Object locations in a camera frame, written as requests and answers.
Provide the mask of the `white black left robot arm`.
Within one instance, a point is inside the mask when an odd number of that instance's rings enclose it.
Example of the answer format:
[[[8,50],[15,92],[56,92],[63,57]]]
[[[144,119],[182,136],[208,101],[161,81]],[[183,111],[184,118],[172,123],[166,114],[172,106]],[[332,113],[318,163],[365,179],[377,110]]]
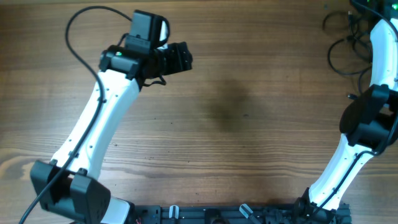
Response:
[[[98,181],[115,130],[144,87],[192,69],[185,42],[169,43],[170,24],[160,15],[134,11],[131,29],[104,50],[95,86],[79,120],[49,162],[36,161],[30,179],[34,205],[76,223],[142,223],[133,203],[113,197]]]

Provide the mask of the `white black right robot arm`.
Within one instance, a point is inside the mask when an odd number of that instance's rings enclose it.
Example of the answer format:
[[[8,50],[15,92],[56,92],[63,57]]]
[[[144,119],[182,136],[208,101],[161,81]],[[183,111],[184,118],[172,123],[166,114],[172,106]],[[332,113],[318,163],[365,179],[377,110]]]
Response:
[[[360,13],[349,22],[353,44],[367,51],[371,72],[367,90],[340,120],[341,138],[319,179],[289,208],[266,209],[265,223],[350,223],[341,198],[363,166],[397,141],[397,1],[352,1]]]

